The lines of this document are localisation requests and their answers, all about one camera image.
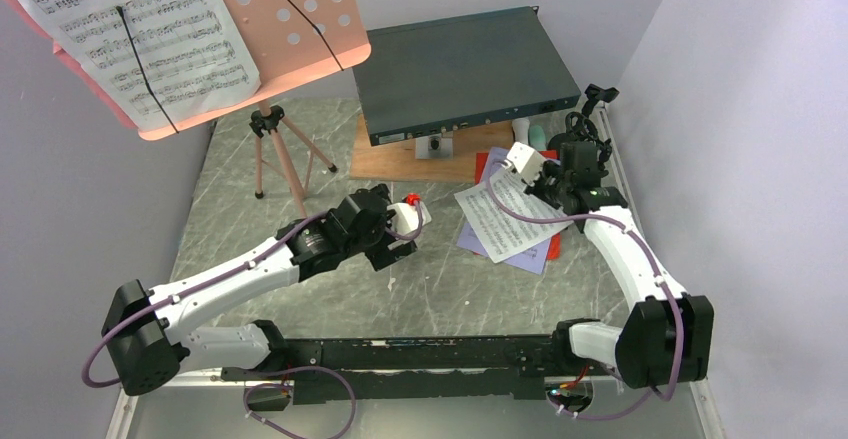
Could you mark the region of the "black round-base mic stand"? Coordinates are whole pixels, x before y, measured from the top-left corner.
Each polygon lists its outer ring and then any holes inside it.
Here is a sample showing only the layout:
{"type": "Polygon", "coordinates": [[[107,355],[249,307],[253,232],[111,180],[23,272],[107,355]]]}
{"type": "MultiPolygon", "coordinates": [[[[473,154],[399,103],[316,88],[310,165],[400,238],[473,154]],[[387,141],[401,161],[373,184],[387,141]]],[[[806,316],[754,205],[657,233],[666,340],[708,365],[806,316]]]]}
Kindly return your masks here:
{"type": "MultiPolygon", "coordinates": [[[[583,104],[580,112],[590,118],[591,114],[594,112],[594,109],[600,103],[610,103],[617,98],[619,95],[619,91],[615,87],[611,88],[601,88],[595,84],[589,84],[584,92],[586,96],[586,101],[583,104]]],[[[563,133],[559,133],[552,137],[549,142],[547,148],[556,153],[556,158],[561,160],[563,157],[563,146],[566,143],[565,141],[565,131],[563,133]]]]}

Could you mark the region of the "white sheet music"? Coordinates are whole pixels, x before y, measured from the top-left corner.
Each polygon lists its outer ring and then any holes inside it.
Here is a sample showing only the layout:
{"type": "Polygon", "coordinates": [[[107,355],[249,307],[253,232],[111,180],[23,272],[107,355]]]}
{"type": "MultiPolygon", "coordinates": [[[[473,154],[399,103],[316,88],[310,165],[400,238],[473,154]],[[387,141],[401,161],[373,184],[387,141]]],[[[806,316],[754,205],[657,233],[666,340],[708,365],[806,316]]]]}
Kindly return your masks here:
{"type": "Polygon", "coordinates": [[[485,255],[494,263],[538,246],[571,224],[562,220],[562,212],[526,194],[525,188],[517,175],[500,170],[487,182],[455,194],[485,255]]]}
{"type": "Polygon", "coordinates": [[[235,106],[260,74],[223,0],[17,0],[141,133],[235,106]]]}

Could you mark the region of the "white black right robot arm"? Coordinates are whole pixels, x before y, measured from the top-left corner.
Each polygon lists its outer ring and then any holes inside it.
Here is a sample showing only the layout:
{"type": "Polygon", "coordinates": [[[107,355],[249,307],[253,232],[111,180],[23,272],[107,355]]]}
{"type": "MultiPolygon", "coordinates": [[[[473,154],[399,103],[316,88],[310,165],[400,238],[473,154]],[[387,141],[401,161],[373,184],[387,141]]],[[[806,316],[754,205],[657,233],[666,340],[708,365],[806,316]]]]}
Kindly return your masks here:
{"type": "Polygon", "coordinates": [[[607,172],[588,142],[562,146],[556,160],[521,143],[508,158],[525,192],[564,213],[600,252],[629,313],[614,327],[597,319],[562,321],[551,360],[574,374],[588,361],[611,367],[629,387],[671,387],[706,378],[714,308],[691,295],[662,266],[639,232],[622,192],[602,183],[607,172]]]}

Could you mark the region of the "white microphone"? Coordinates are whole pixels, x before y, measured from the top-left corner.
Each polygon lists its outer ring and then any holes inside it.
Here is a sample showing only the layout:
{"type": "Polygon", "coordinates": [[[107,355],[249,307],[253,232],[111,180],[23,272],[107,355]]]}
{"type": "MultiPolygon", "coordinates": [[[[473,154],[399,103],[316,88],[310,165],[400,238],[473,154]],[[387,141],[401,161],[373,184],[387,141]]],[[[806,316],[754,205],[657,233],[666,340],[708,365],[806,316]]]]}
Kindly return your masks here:
{"type": "Polygon", "coordinates": [[[529,145],[530,120],[527,117],[513,119],[511,122],[514,141],[529,145]]]}

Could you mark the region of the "black tripod mic stand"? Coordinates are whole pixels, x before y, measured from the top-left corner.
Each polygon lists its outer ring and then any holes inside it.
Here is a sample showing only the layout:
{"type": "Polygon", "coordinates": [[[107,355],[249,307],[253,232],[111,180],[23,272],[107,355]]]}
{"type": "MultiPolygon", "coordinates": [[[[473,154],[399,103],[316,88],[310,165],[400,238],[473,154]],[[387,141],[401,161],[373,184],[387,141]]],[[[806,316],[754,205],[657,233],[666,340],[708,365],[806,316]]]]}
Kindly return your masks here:
{"type": "Polygon", "coordinates": [[[598,167],[605,170],[613,152],[612,140],[602,140],[595,123],[580,112],[569,112],[565,116],[565,125],[565,141],[594,144],[597,149],[598,167]]]}

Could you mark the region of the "mint green microphone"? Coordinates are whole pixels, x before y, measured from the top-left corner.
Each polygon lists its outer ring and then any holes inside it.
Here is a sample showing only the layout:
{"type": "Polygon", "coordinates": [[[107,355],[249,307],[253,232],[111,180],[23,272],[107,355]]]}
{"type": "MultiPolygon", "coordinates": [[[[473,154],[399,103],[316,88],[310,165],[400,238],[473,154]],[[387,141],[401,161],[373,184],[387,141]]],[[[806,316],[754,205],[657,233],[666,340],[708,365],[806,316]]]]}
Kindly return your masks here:
{"type": "Polygon", "coordinates": [[[547,146],[547,137],[541,126],[532,125],[528,129],[528,144],[538,150],[544,151],[547,146]]]}

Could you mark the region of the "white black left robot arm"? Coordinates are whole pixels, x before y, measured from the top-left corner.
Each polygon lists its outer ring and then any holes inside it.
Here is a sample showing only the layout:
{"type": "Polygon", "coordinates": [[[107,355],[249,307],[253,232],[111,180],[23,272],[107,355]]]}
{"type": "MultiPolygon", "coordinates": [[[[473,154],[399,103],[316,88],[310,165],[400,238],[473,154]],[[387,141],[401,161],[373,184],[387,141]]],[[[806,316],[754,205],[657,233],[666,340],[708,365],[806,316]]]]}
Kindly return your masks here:
{"type": "Polygon", "coordinates": [[[423,200],[393,202],[386,185],[358,189],[326,212],[295,219],[259,245],[187,279],[119,287],[101,330],[129,396],[150,393],[179,374],[236,368],[264,379],[289,364],[286,340],[271,320],[210,327],[208,321],[263,294],[334,271],[364,255],[380,271],[411,255],[431,221],[423,200]]]}

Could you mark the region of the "pink music stand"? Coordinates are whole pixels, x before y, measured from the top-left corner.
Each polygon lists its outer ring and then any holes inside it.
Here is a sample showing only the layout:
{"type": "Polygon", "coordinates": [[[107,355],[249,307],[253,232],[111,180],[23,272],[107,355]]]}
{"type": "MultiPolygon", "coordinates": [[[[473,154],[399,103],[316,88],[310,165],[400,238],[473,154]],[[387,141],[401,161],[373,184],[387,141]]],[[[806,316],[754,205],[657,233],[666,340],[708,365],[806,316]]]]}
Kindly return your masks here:
{"type": "Polygon", "coordinates": [[[84,80],[122,123],[148,141],[180,133],[250,106],[257,106],[263,115],[270,116],[270,101],[274,96],[349,69],[366,60],[371,52],[356,0],[223,0],[259,71],[258,90],[235,106],[190,119],[188,128],[173,134],[141,133],[17,0],[6,1],[38,33],[53,42],[60,60],[84,80]]]}

